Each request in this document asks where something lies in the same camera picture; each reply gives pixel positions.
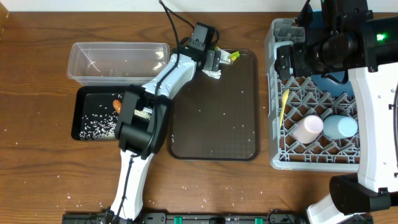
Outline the yellow food wrapper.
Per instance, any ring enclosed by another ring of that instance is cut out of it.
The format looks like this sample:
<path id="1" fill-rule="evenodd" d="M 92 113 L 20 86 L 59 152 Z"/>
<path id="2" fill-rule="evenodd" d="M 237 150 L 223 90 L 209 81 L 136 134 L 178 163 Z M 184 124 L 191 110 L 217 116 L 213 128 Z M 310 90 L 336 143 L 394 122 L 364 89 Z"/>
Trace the yellow food wrapper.
<path id="1" fill-rule="evenodd" d="M 240 53 L 239 51 L 233 52 L 233 53 L 229 53 L 221 48 L 219 48 L 218 46 L 215 47 L 215 50 L 220 51 L 221 55 L 220 55 L 220 63 L 222 64 L 227 64 L 227 65 L 232 65 L 233 62 L 240 57 Z"/>

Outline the large blue plate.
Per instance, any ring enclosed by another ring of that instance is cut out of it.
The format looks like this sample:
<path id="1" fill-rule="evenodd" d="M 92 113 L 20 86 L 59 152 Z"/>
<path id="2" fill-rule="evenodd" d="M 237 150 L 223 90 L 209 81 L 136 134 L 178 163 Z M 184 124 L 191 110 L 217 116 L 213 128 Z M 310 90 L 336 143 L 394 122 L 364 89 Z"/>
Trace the large blue plate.
<path id="1" fill-rule="evenodd" d="M 326 75 L 312 75 L 312 82 L 322 92 L 328 92 L 331 96 L 339 97 L 346 93 L 354 96 L 353 87 L 348 80 L 348 72 L 335 72 Z"/>

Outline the yellow spoon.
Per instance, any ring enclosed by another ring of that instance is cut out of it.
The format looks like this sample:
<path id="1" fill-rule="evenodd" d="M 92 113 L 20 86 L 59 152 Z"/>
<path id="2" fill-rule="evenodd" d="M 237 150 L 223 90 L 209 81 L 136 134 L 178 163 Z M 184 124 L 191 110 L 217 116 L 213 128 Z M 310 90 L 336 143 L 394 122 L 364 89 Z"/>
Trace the yellow spoon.
<path id="1" fill-rule="evenodd" d="M 282 124 L 283 124 L 284 111 L 285 111 L 285 107 L 287 104 L 287 100 L 289 99 L 289 93 L 290 93 L 290 90 L 286 89 L 286 90 L 284 90 L 284 92 L 282 93 L 282 96 L 281 96 L 282 105 L 281 105 L 280 116 L 279 116 L 279 127 L 280 128 L 282 127 Z"/>

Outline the pink white cup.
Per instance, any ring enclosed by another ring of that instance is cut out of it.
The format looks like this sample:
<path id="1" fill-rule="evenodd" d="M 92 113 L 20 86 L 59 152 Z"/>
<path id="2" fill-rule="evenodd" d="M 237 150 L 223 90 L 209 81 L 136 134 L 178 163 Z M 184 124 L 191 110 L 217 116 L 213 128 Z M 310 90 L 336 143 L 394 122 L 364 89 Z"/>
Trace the pink white cup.
<path id="1" fill-rule="evenodd" d="M 308 115 L 297 123 L 293 137 L 303 144 L 314 142 L 323 131 L 323 121 L 315 115 Z"/>

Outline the light blue cup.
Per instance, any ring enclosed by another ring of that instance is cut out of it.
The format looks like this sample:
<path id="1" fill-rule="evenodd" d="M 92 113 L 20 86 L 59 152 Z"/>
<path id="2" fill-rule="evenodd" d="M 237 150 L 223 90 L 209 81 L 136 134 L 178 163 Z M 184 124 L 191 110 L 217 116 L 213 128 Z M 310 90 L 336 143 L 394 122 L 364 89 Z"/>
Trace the light blue cup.
<path id="1" fill-rule="evenodd" d="M 323 123 L 323 133 L 330 139 L 350 138 L 357 132 L 358 123 L 351 117 L 332 115 Z"/>

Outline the white paper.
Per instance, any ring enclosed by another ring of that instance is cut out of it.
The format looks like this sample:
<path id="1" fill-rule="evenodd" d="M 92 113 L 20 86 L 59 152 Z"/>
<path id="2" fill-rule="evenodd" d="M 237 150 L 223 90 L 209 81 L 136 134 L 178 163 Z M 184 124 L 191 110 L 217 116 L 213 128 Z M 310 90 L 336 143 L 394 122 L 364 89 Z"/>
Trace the white paper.
<path id="1" fill-rule="evenodd" d="M 221 78 L 221 70 L 218 71 L 209 71 L 209 70 L 202 70 L 202 72 L 214 79 L 220 79 Z"/>

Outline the light blue rice bowl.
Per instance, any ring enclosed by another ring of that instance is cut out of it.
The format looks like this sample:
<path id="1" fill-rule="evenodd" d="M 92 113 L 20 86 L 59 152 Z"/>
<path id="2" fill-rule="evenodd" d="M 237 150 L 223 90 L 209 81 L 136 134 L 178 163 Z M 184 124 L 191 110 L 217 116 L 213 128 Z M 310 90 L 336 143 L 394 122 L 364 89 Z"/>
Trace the light blue rice bowl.
<path id="1" fill-rule="evenodd" d="M 285 46 L 285 45 L 293 45 L 294 43 L 292 41 L 282 41 L 282 42 L 276 42 L 274 44 L 274 50 L 276 51 L 279 47 Z"/>

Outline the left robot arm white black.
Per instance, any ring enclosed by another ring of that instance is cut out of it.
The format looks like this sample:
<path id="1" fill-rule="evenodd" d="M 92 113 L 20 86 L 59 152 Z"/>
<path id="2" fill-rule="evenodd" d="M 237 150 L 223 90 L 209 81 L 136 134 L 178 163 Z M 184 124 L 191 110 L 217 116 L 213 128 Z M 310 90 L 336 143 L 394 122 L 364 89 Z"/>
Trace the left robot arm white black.
<path id="1" fill-rule="evenodd" d="M 221 50 L 201 51 L 181 45 L 156 77 L 142 86 L 129 86 L 114 130 L 121 150 L 121 172 L 106 223 L 137 220 L 150 162 L 165 141 L 173 98 L 197 70 L 218 73 L 220 60 Z"/>

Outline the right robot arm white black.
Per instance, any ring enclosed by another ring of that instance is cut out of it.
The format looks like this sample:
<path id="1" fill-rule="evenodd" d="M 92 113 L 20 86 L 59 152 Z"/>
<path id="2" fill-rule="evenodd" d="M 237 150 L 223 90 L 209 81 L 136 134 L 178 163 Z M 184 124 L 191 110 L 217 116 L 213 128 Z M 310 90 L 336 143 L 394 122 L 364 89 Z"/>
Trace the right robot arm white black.
<path id="1" fill-rule="evenodd" d="M 331 178 L 307 208 L 309 223 L 362 222 L 397 205 L 397 18 L 376 19 L 366 1 L 305 3 L 295 18 L 305 38 L 277 48 L 283 78 L 344 72 L 356 98 L 361 155 L 355 174 Z"/>

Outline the grey dishwasher rack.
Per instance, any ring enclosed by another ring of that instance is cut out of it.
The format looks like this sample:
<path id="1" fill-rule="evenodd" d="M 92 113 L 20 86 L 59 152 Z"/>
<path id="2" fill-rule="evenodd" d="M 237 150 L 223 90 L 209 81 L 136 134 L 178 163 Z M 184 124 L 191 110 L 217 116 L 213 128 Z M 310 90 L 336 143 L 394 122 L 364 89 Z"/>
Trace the grey dishwasher rack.
<path id="1" fill-rule="evenodd" d="M 386 159 L 375 159 L 371 166 L 381 165 L 396 167 L 397 151 L 397 116 L 388 109 L 397 94 L 397 64 L 383 65 L 377 75 L 367 75 L 366 80 L 382 78 L 381 83 L 371 82 L 370 89 L 375 90 L 375 114 L 365 114 L 356 105 L 359 96 L 339 97 L 322 92 L 312 82 L 311 77 L 294 78 L 287 81 L 279 79 L 274 70 L 274 44 L 282 41 L 303 42 L 304 29 L 296 27 L 293 19 L 275 19 L 265 40 L 266 66 L 269 87 L 269 156 L 270 164 L 277 170 L 309 170 L 325 172 L 357 172 L 364 169 L 366 158 L 380 152 Z M 284 111 L 282 127 L 279 127 L 281 96 L 289 89 L 289 99 Z M 314 142 L 303 144 L 292 135 L 297 123 L 308 115 L 315 115 L 322 120 L 332 115 L 342 115 L 355 119 L 359 131 L 350 138 L 330 139 L 320 134 Z"/>

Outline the brown serving tray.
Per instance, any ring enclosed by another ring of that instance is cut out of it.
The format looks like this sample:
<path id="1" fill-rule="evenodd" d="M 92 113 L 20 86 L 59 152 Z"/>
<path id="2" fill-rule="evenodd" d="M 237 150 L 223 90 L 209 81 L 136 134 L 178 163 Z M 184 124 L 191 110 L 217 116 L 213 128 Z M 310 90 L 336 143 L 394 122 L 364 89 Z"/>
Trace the brown serving tray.
<path id="1" fill-rule="evenodd" d="M 239 50 L 219 79 L 196 72 L 174 98 L 167 147 L 176 159 L 251 161 L 260 151 L 257 57 Z"/>

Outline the orange carrot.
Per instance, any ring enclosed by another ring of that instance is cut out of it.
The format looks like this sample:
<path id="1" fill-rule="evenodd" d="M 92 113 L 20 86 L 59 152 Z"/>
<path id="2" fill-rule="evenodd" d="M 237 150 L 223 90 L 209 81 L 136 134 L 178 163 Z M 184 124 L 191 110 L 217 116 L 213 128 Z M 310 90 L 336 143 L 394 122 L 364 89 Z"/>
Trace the orange carrot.
<path id="1" fill-rule="evenodd" d="M 113 101 L 113 108 L 119 114 L 121 112 L 121 107 L 122 107 L 122 102 L 120 100 L 114 100 Z"/>

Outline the clear plastic bin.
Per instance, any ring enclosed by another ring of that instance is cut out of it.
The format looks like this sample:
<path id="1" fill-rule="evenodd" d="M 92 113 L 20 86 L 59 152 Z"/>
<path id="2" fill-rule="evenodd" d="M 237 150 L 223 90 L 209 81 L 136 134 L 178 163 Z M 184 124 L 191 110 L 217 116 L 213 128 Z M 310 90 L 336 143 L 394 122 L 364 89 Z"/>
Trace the clear plastic bin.
<path id="1" fill-rule="evenodd" d="M 83 86 L 141 86 L 156 77 L 169 58 L 166 43 L 77 42 L 67 76 Z"/>

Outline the spilled white rice pile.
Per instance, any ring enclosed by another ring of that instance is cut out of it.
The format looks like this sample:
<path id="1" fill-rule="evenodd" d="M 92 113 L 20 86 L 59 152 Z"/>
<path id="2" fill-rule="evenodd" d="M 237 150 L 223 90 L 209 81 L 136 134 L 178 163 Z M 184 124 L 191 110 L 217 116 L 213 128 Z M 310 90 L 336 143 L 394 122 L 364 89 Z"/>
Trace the spilled white rice pile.
<path id="1" fill-rule="evenodd" d="M 72 138 L 77 141 L 115 140 L 119 114 L 113 101 L 123 101 L 124 93 L 88 93 L 76 100 Z"/>

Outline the black rail at table edge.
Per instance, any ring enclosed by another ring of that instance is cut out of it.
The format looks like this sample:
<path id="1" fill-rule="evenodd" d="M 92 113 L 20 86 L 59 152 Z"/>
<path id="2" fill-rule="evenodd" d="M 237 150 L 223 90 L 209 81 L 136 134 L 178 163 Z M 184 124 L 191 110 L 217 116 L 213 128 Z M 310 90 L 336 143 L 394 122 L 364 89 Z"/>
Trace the black rail at table edge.
<path id="1" fill-rule="evenodd" d="M 99 213 L 67 212 L 62 223 L 67 224 L 306 224 L 307 219 L 299 215 L 273 210 L 269 213 L 170 213 L 167 210 L 142 209 L 135 219 L 126 218 L 122 211 L 119 220 L 109 209 Z"/>

